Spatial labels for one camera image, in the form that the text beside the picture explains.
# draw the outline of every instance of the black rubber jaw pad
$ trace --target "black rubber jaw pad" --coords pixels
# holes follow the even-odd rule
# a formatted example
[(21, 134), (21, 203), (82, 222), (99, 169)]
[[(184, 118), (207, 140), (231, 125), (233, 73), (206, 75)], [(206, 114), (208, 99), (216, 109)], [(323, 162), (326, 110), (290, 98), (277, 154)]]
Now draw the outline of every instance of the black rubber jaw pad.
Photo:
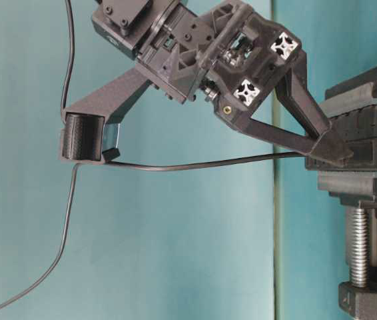
[(68, 160), (101, 160), (104, 118), (68, 114), (64, 129), (63, 157)]

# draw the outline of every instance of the teal wall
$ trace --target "teal wall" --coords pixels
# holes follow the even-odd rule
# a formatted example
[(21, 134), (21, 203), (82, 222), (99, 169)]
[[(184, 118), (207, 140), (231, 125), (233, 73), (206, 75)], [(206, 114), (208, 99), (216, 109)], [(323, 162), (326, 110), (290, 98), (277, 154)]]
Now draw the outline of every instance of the teal wall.
[[(377, 0), (274, 0), (274, 18), (302, 39), (308, 84), (322, 101), (325, 89), (377, 65)], [(301, 132), (282, 112), (280, 124)], [(350, 319), (338, 308), (347, 281), (344, 208), (317, 191), (303, 160), (278, 165), (279, 319)]]
[[(133, 65), (95, 35), (94, 1), (73, 3), (70, 101)], [(268, 1), (254, 5), (270, 16)], [(71, 174), (57, 159), (67, 51), (64, 1), (0, 0), (0, 302), (58, 250)], [(121, 135), (121, 160), (142, 163), (271, 150), (228, 129), (202, 99), (181, 106), (154, 89)], [(272, 319), (272, 170), (271, 162), (183, 173), (82, 167), (61, 264), (0, 319)]]

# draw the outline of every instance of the black screw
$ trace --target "black screw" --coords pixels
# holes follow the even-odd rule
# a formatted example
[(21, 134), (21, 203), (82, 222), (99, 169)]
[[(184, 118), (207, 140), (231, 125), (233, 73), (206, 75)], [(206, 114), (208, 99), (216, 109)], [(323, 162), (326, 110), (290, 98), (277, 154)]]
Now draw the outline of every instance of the black screw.
[(113, 12), (113, 8), (110, 5), (106, 6), (105, 10), (106, 10), (106, 14), (108, 15), (111, 15)]

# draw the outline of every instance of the threaded rod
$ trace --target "threaded rod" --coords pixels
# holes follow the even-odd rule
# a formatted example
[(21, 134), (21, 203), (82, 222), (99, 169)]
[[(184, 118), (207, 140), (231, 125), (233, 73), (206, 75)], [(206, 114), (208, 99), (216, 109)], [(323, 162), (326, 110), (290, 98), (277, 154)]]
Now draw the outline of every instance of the threaded rod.
[(350, 280), (353, 286), (365, 288), (368, 285), (369, 267), (368, 214), (365, 209), (352, 210), (352, 244)]

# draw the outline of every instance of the wire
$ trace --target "wire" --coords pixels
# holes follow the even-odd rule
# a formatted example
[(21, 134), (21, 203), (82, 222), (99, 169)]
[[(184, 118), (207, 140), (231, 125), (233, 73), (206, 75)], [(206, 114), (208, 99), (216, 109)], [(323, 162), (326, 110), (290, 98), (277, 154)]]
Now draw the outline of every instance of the wire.
[(208, 169), (208, 168), (215, 168), (215, 167), (224, 167), (228, 165), (238, 165), (241, 163), (250, 163), (250, 162), (258, 162), (258, 161), (282, 159), (282, 158), (296, 158), (296, 157), (303, 157), (303, 155), (296, 152), (271, 153), (268, 155), (255, 155), (253, 157), (244, 157), (244, 158), (212, 161), (212, 162), (202, 162), (202, 163), (191, 163), (188, 165), (152, 166), (152, 165), (137, 165), (134, 163), (124, 163), (124, 162), (108, 162), (105, 165), (108, 165), (111, 167), (122, 167), (125, 169), (141, 170), (141, 171), (169, 172), (169, 171)]
[[(265, 160), (272, 160), (272, 159), (282, 159), (282, 158), (295, 158), (295, 157), (303, 157), (299, 153), (295, 152), (286, 152), (286, 153), (271, 153), (268, 155), (256, 155), (254, 157), (243, 157), (238, 159), (229, 159), (229, 160), (222, 160), (222, 161), (212, 161), (212, 162), (204, 162), (204, 163), (191, 163), (188, 165), (169, 165), (169, 166), (152, 166), (152, 165), (138, 165), (134, 163), (122, 163), (122, 162), (109, 162), (106, 165), (111, 167), (122, 167), (125, 169), (133, 169), (133, 170), (141, 170), (141, 171), (156, 171), (156, 172), (166, 172), (166, 171), (186, 171), (186, 170), (195, 170), (195, 169), (206, 169), (206, 168), (213, 168), (213, 167), (223, 167), (228, 165), (236, 165), (241, 163), (250, 163), (250, 162), (258, 162), (258, 161), (265, 161)], [(52, 262), (51, 266), (46, 270), (44, 274), (38, 280), (36, 280), (30, 287), (26, 290), (20, 292), (18, 295), (6, 300), (6, 302), (0, 304), (0, 310), (7, 307), (8, 305), (16, 302), (17, 300), (21, 299), (36, 287), (38, 287), (54, 270), (54, 268), (58, 265), (61, 257), (63, 256), (64, 248), (66, 245), (67, 235), (69, 231), (69, 222), (70, 222), (70, 213), (71, 207), (73, 204), (73, 195), (75, 194), (75, 187), (76, 187), (76, 178), (77, 178), (77, 170), (81, 166), (80, 163), (76, 164), (72, 170), (71, 176), (71, 184), (70, 184), (70, 191), (69, 191), (69, 198), (67, 200), (67, 208), (64, 220), (64, 227), (63, 227), (63, 234), (61, 236), (61, 244), (58, 251), (58, 254), (54, 261)]]
[(73, 10), (71, 7), (71, 0), (65, 0), (67, 10), (67, 21), (69, 24), (69, 61), (67, 63), (67, 73), (63, 85), (63, 93), (61, 95), (61, 120), (65, 124), (64, 109), (67, 104), (67, 96), (69, 93), (69, 85), (71, 73), (73, 72), (73, 64), (75, 63), (75, 22), (73, 21)]
[(64, 220), (63, 236), (61, 238), (60, 249), (58, 250), (58, 254), (55, 260), (52, 262), (48, 270), (46, 270), (46, 272), (42, 274), (42, 276), (38, 280), (36, 280), (30, 287), (20, 292), (18, 295), (15, 295), (14, 297), (10, 298), (9, 300), (6, 300), (4, 303), (0, 304), (0, 310), (12, 304), (13, 302), (16, 302), (17, 300), (19, 300), (20, 298), (24, 297), (26, 294), (34, 290), (34, 288), (40, 285), (49, 276), (49, 274), (54, 270), (54, 268), (58, 265), (58, 262), (60, 261), (61, 256), (63, 255), (64, 247), (66, 245), (67, 231), (69, 230), (71, 205), (73, 204), (73, 195), (75, 194), (77, 169), (80, 166), (81, 165), (78, 163), (73, 167), (73, 170), (72, 170), (69, 199), (67, 201), (67, 209), (66, 209), (66, 215), (65, 215), (65, 220)]

